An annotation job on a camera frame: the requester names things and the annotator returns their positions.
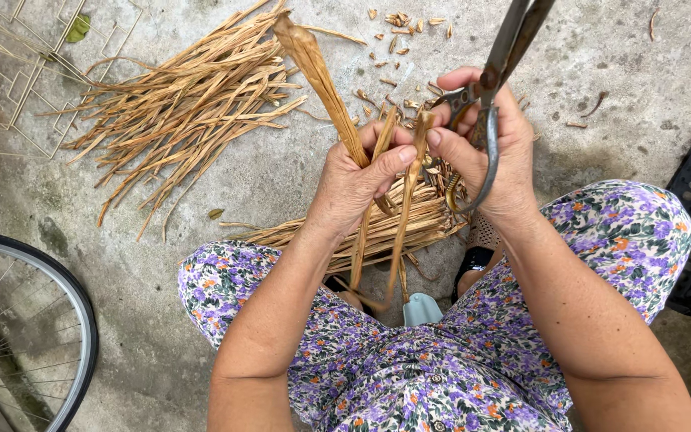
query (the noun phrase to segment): concrete floor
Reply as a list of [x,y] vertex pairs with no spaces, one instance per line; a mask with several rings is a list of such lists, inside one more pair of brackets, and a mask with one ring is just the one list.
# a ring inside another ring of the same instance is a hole
[[[231,12],[251,0],[146,1],[144,13],[122,54],[158,64],[207,33]],[[83,12],[102,19],[129,19],[128,0],[87,1]],[[508,2],[403,2],[413,18],[444,17],[453,24],[430,28],[414,38],[400,38],[411,49],[395,70],[374,69],[367,54],[389,59],[389,25],[370,21],[366,9],[393,12],[396,2],[375,0],[345,6],[334,0],[289,0],[292,17],[363,37],[370,48],[319,37],[337,88],[351,113],[361,102],[348,93],[391,90],[378,78],[399,83],[395,100],[421,99],[417,83],[434,80],[459,64],[484,63]],[[655,41],[649,40],[649,17],[660,6]],[[76,44],[69,52],[79,68],[94,60]],[[0,56],[4,67],[6,59]],[[110,77],[135,74],[114,66]],[[295,82],[303,83],[298,74]],[[631,178],[664,186],[691,145],[691,3],[662,0],[652,4],[629,0],[558,1],[543,29],[511,78],[517,95],[527,94],[526,114],[542,138],[535,143],[535,188],[542,201],[605,178]],[[72,82],[54,78],[44,93],[60,100],[76,94]],[[567,121],[596,103],[600,91],[609,96],[588,119],[587,129],[568,128]],[[305,84],[294,94],[312,94]],[[307,103],[323,114],[318,98]],[[26,107],[24,133],[45,146],[55,136]],[[113,185],[93,189],[99,177],[90,158],[66,166],[75,152],[60,151],[52,161],[0,156],[0,234],[49,251],[84,284],[94,303],[101,335],[98,368],[73,430],[137,432],[139,430],[203,430],[206,383],[214,352],[184,315],[177,298],[177,262],[198,245],[235,232],[220,228],[206,214],[225,208],[224,221],[273,226],[302,216],[316,189],[326,149],[336,139],[333,128],[301,113],[280,119],[290,128],[258,129],[235,140],[194,185],[173,212],[168,242],[160,240],[163,214],[154,216],[140,242],[135,236],[148,212],[136,211],[153,187],[132,191],[120,207],[95,227],[101,203]],[[80,129],[88,125],[78,123]],[[0,148],[25,148],[22,138],[0,132]],[[443,308],[463,254],[455,238],[418,254],[427,273],[441,274],[427,282],[408,270],[411,291],[440,299]],[[364,284],[381,287],[386,273],[365,270]],[[401,323],[395,308],[381,320]],[[691,392],[691,318],[671,310],[658,316],[653,329],[683,374]]]

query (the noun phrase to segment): woman's left hand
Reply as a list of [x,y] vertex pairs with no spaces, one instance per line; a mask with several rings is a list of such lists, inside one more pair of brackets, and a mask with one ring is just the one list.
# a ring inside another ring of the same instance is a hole
[[[361,144],[370,159],[382,130],[382,122],[370,122],[359,129]],[[388,192],[396,174],[415,159],[417,151],[411,144],[412,135],[404,128],[394,127],[389,150],[364,169],[351,159],[342,142],[333,145],[327,153],[306,224],[330,240],[342,241],[359,226],[361,214],[371,200]]]

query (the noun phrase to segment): black sandal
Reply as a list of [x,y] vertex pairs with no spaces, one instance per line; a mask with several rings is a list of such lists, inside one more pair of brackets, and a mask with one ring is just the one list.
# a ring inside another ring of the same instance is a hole
[[475,211],[471,216],[471,228],[468,231],[465,257],[460,263],[460,270],[457,271],[455,283],[452,286],[452,294],[450,295],[452,304],[457,301],[457,282],[463,278],[463,274],[469,270],[484,270],[499,244],[500,235],[494,231],[489,221],[478,210]]
[[[329,288],[333,293],[341,293],[346,291],[348,287],[348,281],[343,278],[340,274],[332,274],[329,278],[324,280],[324,286]],[[361,308],[364,309],[364,313],[368,314],[370,317],[375,317],[375,312],[367,306],[366,304],[361,304]]]

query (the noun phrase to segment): floral pants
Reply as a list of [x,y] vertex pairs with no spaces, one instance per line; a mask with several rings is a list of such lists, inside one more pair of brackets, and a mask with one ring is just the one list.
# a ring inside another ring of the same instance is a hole
[[[605,181],[542,213],[648,324],[654,319],[691,247],[691,221],[670,192]],[[279,255],[217,241],[182,263],[180,299],[216,349]],[[439,323],[413,328],[387,328],[320,288],[288,376],[290,404],[316,430],[571,429],[566,384],[507,258]]]

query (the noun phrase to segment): woman's right hand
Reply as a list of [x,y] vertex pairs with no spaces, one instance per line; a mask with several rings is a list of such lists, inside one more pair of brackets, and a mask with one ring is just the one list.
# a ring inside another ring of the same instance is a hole
[[[480,68],[465,66],[439,77],[436,83],[451,91],[469,82],[478,82],[481,72]],[[497,142],[500,160],[492,190],[479,210],[498,229],[498,225],[517,222],[525,214],[533,214],[537,202],[532,189],[532,125],[524,117],[507,84],[495,96],[494,104],[499,107]],[[472,197],[478,194],[487,173],[486,153],[474,149],[468,142],[480,108],[481,105],[476,103],[468,109],[457,131],[453,132],[442,127],[450,122],[451,110],[449,104],[441,104],[432,109],[436,114],[435,127],[426,135],[431,156],[449,162],[463,176],[468,195]]]

